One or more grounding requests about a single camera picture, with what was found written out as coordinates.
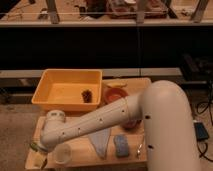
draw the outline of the black cable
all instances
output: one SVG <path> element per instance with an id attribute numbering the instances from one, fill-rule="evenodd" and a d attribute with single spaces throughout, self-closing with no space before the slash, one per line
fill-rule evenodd
<path id="1" fill-rule="evenodd" d="M 208 96 L 208 101 L 202 101 L 202 102 L 199 102 L 197 105 L 196 105 L 196 112 L 198 115 L 204 113 L 207 109 L 209 109 L 209 115 L 210 115 L 210 120 L 211 120 L 211 124 L 213 126 L 213 117 L 212 117 L 212 112 L 211 112 L 211 105 L 212 105 L 212 100 L 213 100 L 213 82 L 210 81 L 209 82 L 209 96 Z M 199 108 L 203 105 L 206 106 L 204 107 L 203 110 L 199 111 Z"/>
<path id="2" fill-rule="evenodd" d="M 208 143 L 207 142 L 204 142 L 205 144 L 205 149 L 204 151 L 202 151 L 199 147 L 199 145 L 197 146 L 198 147 L 198 151 L 200 152 L 200 158 L 203 157 L 204 159 L 208 160 L 209 162 L 213 162 L 213 159 L 210 159 L 209 157 L 206 156 L 206 152 L 208 151 Z"/>

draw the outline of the brown object in bin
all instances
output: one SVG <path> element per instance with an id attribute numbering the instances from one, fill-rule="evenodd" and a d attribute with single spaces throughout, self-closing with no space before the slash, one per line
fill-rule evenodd
<path id="1" fill-rule="evenodd" d="M 92 92 L 90 90 L 84 90 L 81 93 L 84 103 L 91 103 L 92 102 Z"/>

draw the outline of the orange plastic bin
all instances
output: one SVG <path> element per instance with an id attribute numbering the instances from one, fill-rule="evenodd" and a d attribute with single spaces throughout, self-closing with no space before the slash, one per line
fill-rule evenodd
<path id="1" fill-rule="evenodd" d="M 101 101 L 101 70 L 47 69 L 33 95 L 32 103 L 44 110 L 91 111 Z M 89 90 L 92 101 L 84 103 L 82 92 Z"/>

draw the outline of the wooden tabletop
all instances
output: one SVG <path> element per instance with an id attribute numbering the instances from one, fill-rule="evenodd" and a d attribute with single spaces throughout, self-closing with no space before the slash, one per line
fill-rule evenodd
<path id="1" fill-rule="evenodd" d="M 113 79 L 113 80 L 104 80 L 103 81 L 103 91 L 106 88 L 106 84 L 109 82 L 122 82 L 126 83 L 127 86 L 124 89 L 129 93 L 133 94 L 138 91 L 143 91 L 151 81 L 149 78 L 137 78 L 137 79 Z M 76 119 L 76 115 L 72 116 L 69 113 L 67 121 L 72 121 Z M 45 116 L 41 116 L 38 119 L 35 133 L 33 136 L 33 141 L 37 142 L 40 137 L 40 131 L 44 123 Z M 124 134 L 127 137 L 128 145 L 130 149 L 129 157 L 117 158 L 115 155 L 115 145 L 113 143 L 113 138 L 115 135 Z M 87 135 L 67 141 L 66 143 L 71 148 L 72 157 L 70 162 L 67 165 L 58 165 L 54 162 L 52 153 L 48 154 L 48 164 L 46 168 L 63 168 L 63 167 L 81 167 L 81 166 L 101 166 L 101 165 L 122 165 L 122 164 L 134 164 L 138 166 L 145 166 L 146 164 L 146 151 L 145 146 L 143 145 L 142 154 L 139 158 L 136 157 L 137 149 L 143 139 L 144 129 L 143 122 L 138 124 L 134 129 L 129 131 L 124 130 L 121 126 L 114 126 L 111 128 L 110 139 L 107 148 L 107 157 L 106 159 L 101 159 L 96 154 L 92 144 L 90 143 Z M 25 168 L 27 170 L 38 169 L 34 166 L 35 152 L 31 149 L 26 160 Z"/>
<path id="2" fill-rule="evenodd" d="M 79 9 L 75 7 L 85 6 L 84 0 L 55 0 L 56 8 L 61 21 L 81 21 Z M 35 4 L 30 4 L 28 0 L 21 0 L 7 13 L 2 21 L 45 21 L 38 20 L 38 16 L 43 8 L 47 8 L 45 0 L 36 0 Z M 100 20 L 109 20 L 108 16 L 99 18 Z"/>
<path id="3" fill-rule="evenodd" d="M 198 0 L 173 0 L 171 3 L 171 9 L 175 12 L 178 19 L 189 20 L 191 16 L 186 16 L 182 12 L 183 10 L 194 11 L 197 4 Z M 203 19 L 213 19 L 213 0 L 209 0 Z"/>

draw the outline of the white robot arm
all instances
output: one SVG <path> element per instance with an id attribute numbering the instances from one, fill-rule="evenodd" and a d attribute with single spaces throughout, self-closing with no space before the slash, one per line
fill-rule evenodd
<path id="1" fill-rule="evenodd" d="M 127 96 L 65 122 L 60 111 L 50 111 L 39 147 L 52 151 L 64 141 L 130 120 L 143 119 L 149 171 L 201 171 L 190 105 L 175 83 L 158 81 L 143 93 Z"/>

